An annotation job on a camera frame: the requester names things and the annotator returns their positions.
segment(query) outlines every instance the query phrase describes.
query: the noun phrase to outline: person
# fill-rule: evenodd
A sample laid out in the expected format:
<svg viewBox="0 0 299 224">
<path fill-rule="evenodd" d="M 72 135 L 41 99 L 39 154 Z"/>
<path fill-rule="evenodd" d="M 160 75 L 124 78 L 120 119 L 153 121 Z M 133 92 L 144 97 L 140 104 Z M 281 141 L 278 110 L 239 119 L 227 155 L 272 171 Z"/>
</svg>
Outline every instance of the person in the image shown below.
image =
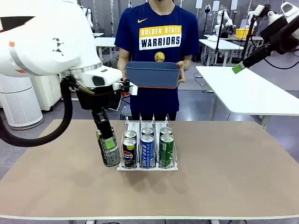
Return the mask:
<svg viewBox="0 0 299 224">
<path fill-rule="evenodd" d="M 126 65 L 136 62 L 173 62 L 181 69 L 178 86 L 185 82 L 184 71 L 190 68 L 191 57 L 199 51 L 197 18 L 176 6 L 173 0 L 149 0 L 127 8 L 121 15 L 115 45 L 120 48 L 118 69 L 126 79 Z M 178 88 L 138 88 L 131 96 L 134 120 L 175 120 L 179 111 Z"/>
</svg>

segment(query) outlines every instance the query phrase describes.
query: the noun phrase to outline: beverage dispenser rack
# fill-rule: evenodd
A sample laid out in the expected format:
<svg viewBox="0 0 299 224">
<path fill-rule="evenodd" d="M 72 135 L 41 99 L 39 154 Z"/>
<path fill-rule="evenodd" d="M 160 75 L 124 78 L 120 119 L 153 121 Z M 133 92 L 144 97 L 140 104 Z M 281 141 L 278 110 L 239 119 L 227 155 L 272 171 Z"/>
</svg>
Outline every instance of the beverage dispenser rack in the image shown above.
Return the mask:
<svg viewBox="0 0 299 224">
<path fill-rule="evenodd" d="M 141 141 L 140 137 L 142 136 L 142 129 L 145 127 L 152 127 L 155 131 L 155 140 L 154 140 L 154 162 L 152 163 L 152 166 L 150 168 L 143 168 L 141 166 Z M 118 171 L 176 171 L 178 170 L 178 158 L 177 158 L 177 150 L 175 146 L 175 139 L 173 144 L 173 151 L 172 151 L 172 158 L 170 161 L 169 166 L 166 168 L 162 168 L 159 166 L 159 136 L 160 136 L 160 129 L 162 127 L 170 127 L 171 124 L 169 121 L 168 116 L 165 118 L 165 121 L 155 121 L 155 117 L 153 117 L 152 121 L 143 121 L 142 118 L 139 118 L 139 121 L 133 121 L 129 120 L 128 116 L 126 116 L 123 130 L 122 130 L 122 137 L 121 137 L 121 162 L 119 166 L 117 167 Z M 136 161 L 135 166 L 133 168 L 127 168 L 124 166 L 124 159 L 123 159 L 123 140 L 125 139 L 124 133 L 126 131 L 135 131 L 137 133 L 137 143 L 136 143 Z"/>
</svg>

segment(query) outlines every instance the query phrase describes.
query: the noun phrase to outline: table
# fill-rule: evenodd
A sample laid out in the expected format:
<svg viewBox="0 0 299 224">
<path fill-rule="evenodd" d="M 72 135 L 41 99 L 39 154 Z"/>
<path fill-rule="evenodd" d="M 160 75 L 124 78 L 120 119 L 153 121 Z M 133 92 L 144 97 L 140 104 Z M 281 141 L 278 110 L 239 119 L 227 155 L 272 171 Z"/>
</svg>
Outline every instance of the table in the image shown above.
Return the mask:
<svg viewBox="0 0 299 224">
<path fill-rule="evenodd" d="M 54 120 L 43 135 L 60 122 Z M 123 121 L 111 124 L 120 143 Z M 72 120 L 55 141 L 28 149 L 0 181 L 0 217 L 299 216 L 299 164 L 258 124 L 176 121 L 171 126 L 178 171 L 120 172 L 103 165 L 94 121 Z"/>
<path fill-rule="evenodd" d="M 112 48 L 115 47 L 115 37 L 97 37 L 94 39 L 95 45 L 99 49 L 99 54 L 103 60 L 102 48 L 109 48 L 110 58 L 112 58 Z"/>
<path fill-rule="evenodd" d="M 210 66 L 210 63 L 212 61 L 212 65 L 214 63 L 217 63 L 217 57 L 215 58 L 215 50 L 216 50 L 216 46 L 217 46 L 217 42 L 212 42 L 212 41 L 208 41 L 206 39 L 200 39 L 199 40 L 200 43 L 204 44 L 205 47 L 205 53 L 204 53 L 204 57 L 206 57 L 206 53 L 208 52 L 208 58 L 207 58 L 207 62 L 206 62 L 206 66 Z M 243 50 L 244 48 L 236 45 L 234 43 L 225 41 L 225 40 L 219 40 L 219 45 L 218 45 L 219 51 L 221 53 L 224 53 L 224 61 L 223 61 L 223 67 L 226 66 L 226 61 L 228 59 L 228 53 L 231 52 L 230 54 L 230 59 L 229 59 L 229 63 L 231 63 L 232 61 L 232 57 L 233 57 L 233 50 Z"/>
<path fill-rule="evenodd" d="M 95 36 L 95 37 L 99 37 L 99 36 L 103 36 L 104 35 L 104 33 L 93 33 L 93 36 Z"/>
<path fill-rule="evenodd" d="M 241 40 L 245 41 L 246 38 L 236 38 L 235 35 L 233 36 L 228 36 L 228 38 L 220 38 L 221 40 L 227 40 L 227 41 L 238 41 L 240 43 Z M 260 47 L 263 45 L 263 38 L 260 36 L 253 36 L 252 40 L 255 42 L 256 47 Z M 245 55 L 250 55 L 252 53 L 252 51 L 255 49 L 255 47 L 253 46 L 253 44 L 251 43 L 251 40 L 249 40 L 249 45 L 246 49 L 246 54 Z"/>
<path fill-rule="evenodd" d="M 249 69 L 238 74 L 230 67 L 196 69 L 215 93 L 211 120 L 215 119 L 218 99 L 230 113 L 251 115 L 265 129 L 271 116 L 299 115 L 298 98 Z"/>
</svg>

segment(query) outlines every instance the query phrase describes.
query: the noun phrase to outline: navy t-shirt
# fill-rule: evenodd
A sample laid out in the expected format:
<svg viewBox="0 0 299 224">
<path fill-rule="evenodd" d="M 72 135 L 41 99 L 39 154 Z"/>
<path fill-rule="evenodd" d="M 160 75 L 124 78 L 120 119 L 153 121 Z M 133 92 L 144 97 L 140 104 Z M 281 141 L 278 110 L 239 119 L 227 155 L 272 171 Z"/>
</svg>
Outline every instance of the navy t-shirt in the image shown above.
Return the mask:
<svg viewBox="0 0 299 224">
<path fill-rule="evenodd" d="M 197 19 L 179 6 L 169 15 L 158 15 L 148 2 L 127 8 L 120 19 L 115 45 L 130 52 L 132 61 L 177 63 L 199 51 Z M 132 113 L 177 112 L 178 89 L 138 88 L 137 96 L 131 96 L 130 107 Z"/>
</svg>

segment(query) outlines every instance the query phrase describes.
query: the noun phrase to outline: soda can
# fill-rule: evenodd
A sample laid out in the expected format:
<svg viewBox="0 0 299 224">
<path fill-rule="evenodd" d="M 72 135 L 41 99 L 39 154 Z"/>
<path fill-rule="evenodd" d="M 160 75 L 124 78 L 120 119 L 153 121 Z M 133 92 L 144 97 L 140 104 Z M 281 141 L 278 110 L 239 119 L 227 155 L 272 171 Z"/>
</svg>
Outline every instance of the soda can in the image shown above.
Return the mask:
<svg viewBox="0 0 299 224">
<path fill-rule="evenodd" d="M 155 136 L 155 131 L 152 127 L 145 127 L 141 130 L 142 135 L 144 134 L 151 134 L 152 136 Z"/>
<path fill-rule="evenodd" d="M 121 162 L 120 151 L 116 141 L 112 138 L 104 140 L 100 130 L 96 131 L 98 144 L 100 146 L 103 163 L 106 167 L 112 167 Z"/>
<path fill-rule="evenodd" d="M 133 139 L 137 140 L 136 131 L 126 131 L 124 135 L 125 135 L 125 138 L 133 138 Z"/>
<path fill-rule="evenodd" d="M 137 141 L 133 138 L 126 138 L 122 141 L 122 153 L 124 166 L 127 168 L 136 167 Z"/>
<path fill-rule="evenodd" d="M 172 160 L 174 137 L 164 134 L 160 138 L 159 167 L 168 168 Z"/>
<path fill-rule="evenodd" d="M 154 161 L 154 136 L 145 134 L 141 137 L 141 167 L 151 168 Z"/>
<path fill-rule="evenodd" d="M 161 138 L 161 136 L 164 135 L 164 134 L 171 134 L 172 135 L 172 129 L 170 127 L 162 127 L 160 129 L 160 137 L 159 138 Z"/>
</svg>

